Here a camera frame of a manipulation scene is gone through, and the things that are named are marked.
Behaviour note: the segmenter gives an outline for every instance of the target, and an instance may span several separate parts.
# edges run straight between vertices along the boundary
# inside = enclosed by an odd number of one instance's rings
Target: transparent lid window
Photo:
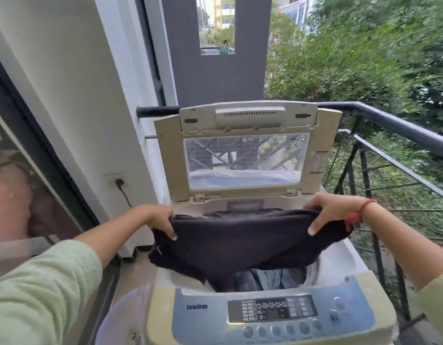
[[[308,143],[309,133],[185,139],[190,189],[298,184]]]

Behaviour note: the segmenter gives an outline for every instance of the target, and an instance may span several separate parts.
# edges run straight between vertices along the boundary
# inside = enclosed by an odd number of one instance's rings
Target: power cord
[[[124,180],[122,180],[121,178],[118,178],[114,182],[116,183],[116,186],[119,189],[119,191],[121,191],[122,194],[124,195],[124,197],[126,198],[126,201],[127,201],[127,204],[129,205],[129,207],[132,208],[132,205],[130,204],[129,199],[127,198],[126,193],[122,189],[122,186],[124,185]]]

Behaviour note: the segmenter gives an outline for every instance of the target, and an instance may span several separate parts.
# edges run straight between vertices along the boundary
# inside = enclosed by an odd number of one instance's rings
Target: red bracelet
[[[346,216],[346,218],[344,219],[344,223],[346,225],[346,231],[347,232],[351,232],[353,229],[353,224],[354,223],[360,223],[363,224],[362,221],[362,213],[365,209],[365,207],[369,204],[369,203],[378,203],[377,201],[375,201],[374,199],[369,199],[367,198],[365,200],[365,202],[359,207],[359,210],[357,211],[357,213],[350,213]]]

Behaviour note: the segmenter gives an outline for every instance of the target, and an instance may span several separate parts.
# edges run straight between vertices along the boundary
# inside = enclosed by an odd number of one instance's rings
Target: person's left arm
[[[145,224],[174,237],[171,215],[170,206],[136,207],[0,278],[0,345],[61,344],[98,288],[102,267]]]

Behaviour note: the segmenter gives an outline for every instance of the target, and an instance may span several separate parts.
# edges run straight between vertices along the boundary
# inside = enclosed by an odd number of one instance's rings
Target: warning label sticker
[[[316,151],[311,156],[311,164],[309,166],[309,174],[324,173],[329,158],[328,151]]]

